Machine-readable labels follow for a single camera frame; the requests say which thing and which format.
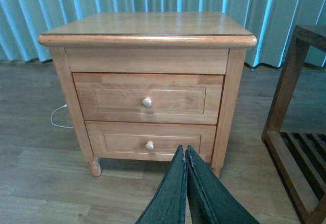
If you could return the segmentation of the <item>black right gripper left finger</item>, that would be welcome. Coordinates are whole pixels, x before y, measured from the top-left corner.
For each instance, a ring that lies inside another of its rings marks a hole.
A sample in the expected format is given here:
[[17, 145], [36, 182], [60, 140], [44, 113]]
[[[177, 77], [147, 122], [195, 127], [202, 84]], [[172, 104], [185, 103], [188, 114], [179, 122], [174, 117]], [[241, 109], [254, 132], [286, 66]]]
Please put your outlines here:
[[136, 223], [185, 223], [187, 164], [179, 145], [156, 193]]

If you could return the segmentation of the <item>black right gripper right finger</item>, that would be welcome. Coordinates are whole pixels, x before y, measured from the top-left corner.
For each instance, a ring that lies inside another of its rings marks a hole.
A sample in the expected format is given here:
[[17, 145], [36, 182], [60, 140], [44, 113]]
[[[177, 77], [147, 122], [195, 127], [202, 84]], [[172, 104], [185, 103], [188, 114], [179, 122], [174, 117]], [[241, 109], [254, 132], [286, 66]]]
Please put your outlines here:
[[258, 223], [227, 190], [199, 154], [188, 146], [187, 198], [192, 223]]

